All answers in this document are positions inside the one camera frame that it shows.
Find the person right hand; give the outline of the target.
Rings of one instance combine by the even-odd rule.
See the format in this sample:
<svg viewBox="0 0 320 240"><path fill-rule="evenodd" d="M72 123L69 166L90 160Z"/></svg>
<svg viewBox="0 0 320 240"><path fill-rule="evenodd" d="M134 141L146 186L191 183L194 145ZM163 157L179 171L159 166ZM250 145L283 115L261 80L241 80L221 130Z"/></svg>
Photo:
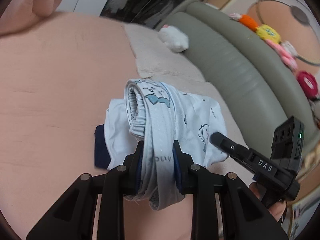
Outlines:
<svg viewBox="0 0 320 240"><path fill-rule="evenodd" d="M258 190L256 183L251 183L249 185L249 189L254 193L254 195L259 199L260 198L260 192ZM284 211L286 210L286 201L279 201L273 204L268 210L269 213L274 217L274 219L279 222L282 215L284 214Z"/></svg>

